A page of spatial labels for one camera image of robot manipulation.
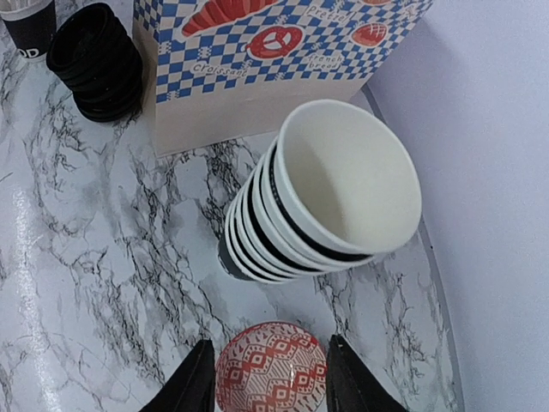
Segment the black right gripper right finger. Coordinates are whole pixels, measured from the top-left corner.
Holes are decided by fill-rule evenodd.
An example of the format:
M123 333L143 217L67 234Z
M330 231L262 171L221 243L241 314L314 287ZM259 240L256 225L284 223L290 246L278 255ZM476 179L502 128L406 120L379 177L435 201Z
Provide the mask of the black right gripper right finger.
M401 411L343 336L330 338L327 363L328 411Z

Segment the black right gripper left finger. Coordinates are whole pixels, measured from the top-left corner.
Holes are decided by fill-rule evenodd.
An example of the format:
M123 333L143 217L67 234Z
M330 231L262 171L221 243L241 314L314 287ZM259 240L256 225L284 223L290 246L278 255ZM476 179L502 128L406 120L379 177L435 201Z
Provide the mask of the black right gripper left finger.
M140 412L214 412L214 346L200 340Z

